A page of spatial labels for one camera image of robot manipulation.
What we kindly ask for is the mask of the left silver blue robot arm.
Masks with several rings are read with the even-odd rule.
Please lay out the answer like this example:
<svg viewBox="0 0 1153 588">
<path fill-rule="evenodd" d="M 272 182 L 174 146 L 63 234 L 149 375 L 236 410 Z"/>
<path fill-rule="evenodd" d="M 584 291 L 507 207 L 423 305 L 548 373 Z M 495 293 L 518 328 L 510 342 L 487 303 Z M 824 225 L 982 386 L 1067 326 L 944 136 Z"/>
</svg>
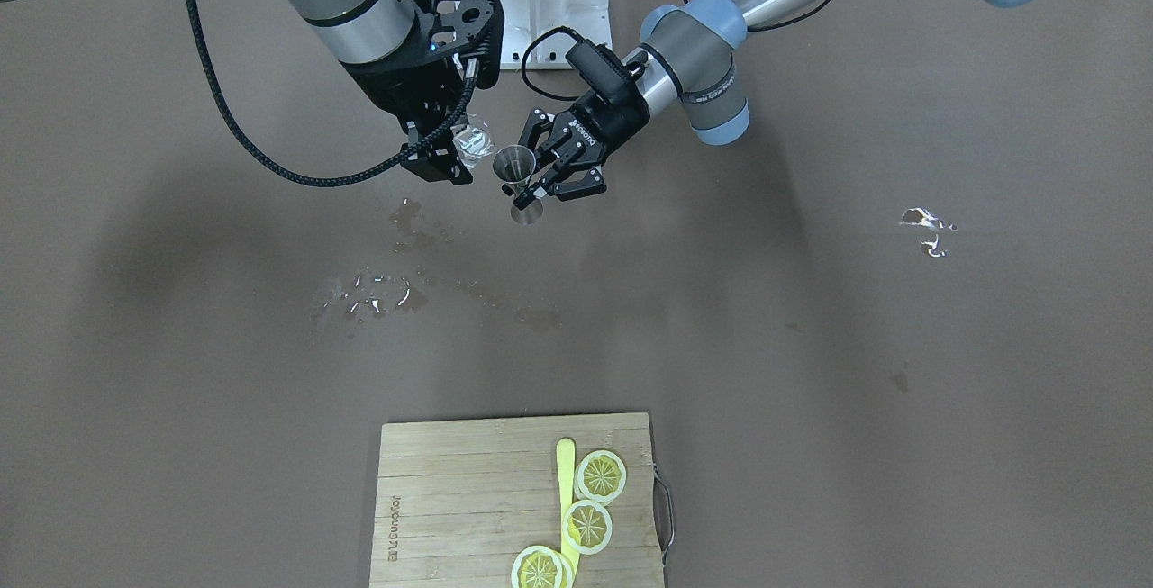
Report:
<svg viewBox="0 0 1153 588">
<path fill-rule="evenodd" d="M 698 138 L 734 142 L 749 127 L 749 99 L 734 54 L 749 33 L 813 16 L 831 0 L 689 0 L 647 14 L 639 45 L 618 58 L 573 33 L 566 59 L 588 84 L 560 113 L 532 112 L 523 125 L 517 172 L 495 159 L 495 173 L 518 212 L 532 213 L 551 195 L 560 201 L 604 193 L 603 166 L 671 104 L 680 104 Z M 1016 8 L 1033 0 L 984 0 Z"/>
</svg>

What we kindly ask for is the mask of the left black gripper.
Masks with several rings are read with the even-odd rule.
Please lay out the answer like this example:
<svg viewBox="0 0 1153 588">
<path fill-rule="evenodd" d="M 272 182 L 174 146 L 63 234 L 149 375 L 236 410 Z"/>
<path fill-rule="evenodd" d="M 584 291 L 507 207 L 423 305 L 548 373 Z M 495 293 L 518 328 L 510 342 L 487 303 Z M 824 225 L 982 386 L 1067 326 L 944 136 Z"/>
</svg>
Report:
<svg viewBox="0 0 1153 588">
<path fill-rule="evenodd" d="M 642 92 L 635 84 L 621 84 L 606 95 L 595 90 L 581 95 L 571 107 L 556 115 L 542 108 L 532 110 L 517 142 L 530 149 L 535 160 L 560 163 L 568 142 L 581 142 L 585 153 L 600 149 L 601 154 L 608 157 L 643 129 L 649 120 L 649 105 Z M 532 202 L 545 195 L 559 201 L 576 201 L 605 191 L 606 183 L 600 167 L 581 172 L 559 172 L 550 167 L 513 196 L 513 206 L 528 209 Z"/>
</svg>

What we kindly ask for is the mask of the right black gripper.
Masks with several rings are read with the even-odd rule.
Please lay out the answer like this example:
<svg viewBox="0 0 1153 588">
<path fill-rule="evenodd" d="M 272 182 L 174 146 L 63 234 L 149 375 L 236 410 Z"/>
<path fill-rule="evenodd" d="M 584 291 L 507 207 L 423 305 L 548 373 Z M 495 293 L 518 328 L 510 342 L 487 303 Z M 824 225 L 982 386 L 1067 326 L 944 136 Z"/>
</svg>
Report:
<svg viewBox="0 0 1153 588">
<path fill-rule="evenodd" d="M 399 51 L 371 63 L 342 66 L 368 99 L 391 113 L 404 130 L 436 130 L 449 119 L 466 116 L 465 80 L 455 50 Z M 440 133 L 432 145 L 404 158 L 400 167 L 425 182 L 470 184 L 473 175 L 460 160 L 453 129 Z"/>
</svg>

